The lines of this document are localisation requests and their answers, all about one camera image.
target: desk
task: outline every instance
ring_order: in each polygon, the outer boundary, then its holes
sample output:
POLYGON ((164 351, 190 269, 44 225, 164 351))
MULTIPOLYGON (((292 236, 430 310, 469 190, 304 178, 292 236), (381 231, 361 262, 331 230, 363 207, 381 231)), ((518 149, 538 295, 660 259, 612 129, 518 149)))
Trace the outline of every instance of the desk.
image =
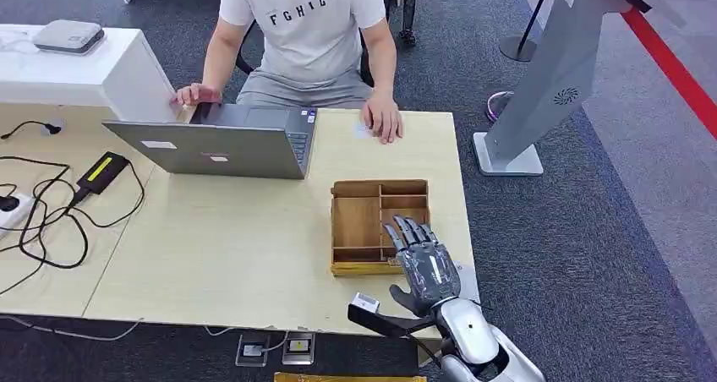
POLYGON ((78 56, 39 51, 39 25, 0 25, 0 102, 102 106, 114 118, 171 122, 174 89, 141 30, 105 28, 78 56))
MULTIPOLYGON (((106 150, 111 150, 129 158, 144 182, 149 178, 154 164, 100 125, 103 118, 113 118, 112 111, 105 107, 0 104, 0 132, 5 134, 27 119, 47 121, 55 117, 67 121, 62 132, 42 137, 38 126, 25 126, 9 140, 0 140, 0 156, 67 163, 73 169, 63 179, 74 183, 106 150)), ((54 177, 58 172, 59 168, 55 167, 0 161, 0 183, 16 183, 18 192, 24 194, 31 194, 36 183, 54 177)), ((71 194, 67 186, 58 183, 50 189, 43 199, 51 209, 69 201, 71 194)), ((6 188, 0 189, 0 192, 6 191, 6 188)), ((108 223, 130 211, 139 194, 136 179, 126 169, 101 196, 88 196, 80 207, 100 223, 108 223)), ((44 266, 24 284, 0 297, 0 312, 82 316, 127 222, 101 230, 79 217, 90 240, 86 261, 73 270, 44 266)), ((46 235, 48 254, 53 260, 74 262, 79 257, 82 238, 68 219, 49 227, 46 235)), ((0 248, 17 243, 18 236, 17 233, 6 235, 0 239, 0 248)), ((33 245, 30 250, 41 254, 39 246, 33 245)), ((29 274, 36 266, 37 262, 17 249, 1 253, 0 290, 29 274)))
POLYGON ((372 334, 347 319, 357 291, 378 298, 383 314, 408 316, 388 292, 405 288, 402 276, 329 271, 330 189, 346 179, 427 179, 433 228, 455 260, 473 265, 452 115, 404 119, 405 138, 380 145, 355 135, 357 112, 320 110, 304 181, 157 168, 85 317, 372 334))

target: laptop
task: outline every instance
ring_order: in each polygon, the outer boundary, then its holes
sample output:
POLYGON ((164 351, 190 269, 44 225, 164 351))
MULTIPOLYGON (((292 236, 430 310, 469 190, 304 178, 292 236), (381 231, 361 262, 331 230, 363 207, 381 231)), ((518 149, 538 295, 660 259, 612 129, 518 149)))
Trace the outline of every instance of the laptop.
POLYGON ((102 124, 170 173, 304 179, 316 110, 200 103, 189 124, 102 124))

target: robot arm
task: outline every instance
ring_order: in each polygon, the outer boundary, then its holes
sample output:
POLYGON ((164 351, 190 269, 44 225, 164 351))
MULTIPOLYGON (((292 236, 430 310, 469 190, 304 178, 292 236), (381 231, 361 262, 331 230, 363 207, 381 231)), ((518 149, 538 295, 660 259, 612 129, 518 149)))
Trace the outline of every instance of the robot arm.
POLYGON ((385 225, 385 229, 411 290, 391 285, 391 296, 419 319, 378 314, 378 303, 367 307, 361 299, 375 301, 361 293, 349 304, 348 318, 384 336, 407 336, 437 327, 443 338, 438 365, 450 382, 544 382, 538 368, 485 320, 479 305, 459 297, 456 266, 430 227, 407 217, 393 219, 402 235, 393 226, 385 225))

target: power strip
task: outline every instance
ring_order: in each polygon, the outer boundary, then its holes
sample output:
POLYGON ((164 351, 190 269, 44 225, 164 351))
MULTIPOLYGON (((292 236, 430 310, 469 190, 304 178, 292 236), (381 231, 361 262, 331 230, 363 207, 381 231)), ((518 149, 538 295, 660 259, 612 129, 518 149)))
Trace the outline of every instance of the power strip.
MULTIPOLYGON (((0 227, 15 228, 15 226, 17 226, 30 213, 34 200, 25 194, 15 193, 13 196, 18 198, 20 204, 11 211, 0 210, 0 227)), ((0 229, 0 239, 3 239, 7 233, 9 232, 0 229)))

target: robotic finger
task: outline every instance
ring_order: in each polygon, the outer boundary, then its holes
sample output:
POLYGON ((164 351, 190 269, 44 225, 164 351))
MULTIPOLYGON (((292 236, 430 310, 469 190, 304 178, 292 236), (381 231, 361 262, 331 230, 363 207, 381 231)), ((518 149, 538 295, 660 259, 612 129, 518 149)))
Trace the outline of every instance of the robotic finger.
POLYGON ((408 226, 411 227, 411 231, 413 232, 413 234, 416 235, 416 239, 419 243, 428 242, 428 236, 425 234, 423 228, 419 226, 419 224, 414 219, 406 217, 405 220, 408 223, 408 226))
POLYGON ((433 244, 438 245, 440 242, 438 241, 438 237, 435 236, 435 233, 433 230, 430 229, 430 226, 427 224, 422 224, 421 229, 425 232, 426 237, 433 242, 433 244))
POLYGON ((403 240, 398 235, 396 230, 393 229, 393 226, 384 224, 383 227, 386 229, 386 233, 388 233, 388 237, 391 238, 391 241, 393 242, 393 246, 396 247, 396 251, 398 253, 400 253, 401 251, 405 250, 406 244, 403 243, 403 240))
POLYGON ((406 238, 406 243, 408 244, 409 247, 418 243, 418 241, 416 239, 416 233, 413 232, 413 229, 408 224, 406 219, 404 219, 401 216, 393 216, 393 220, 398 225, 398 229, 401 230, 401 232, 403 233, 403 237, 406 238))

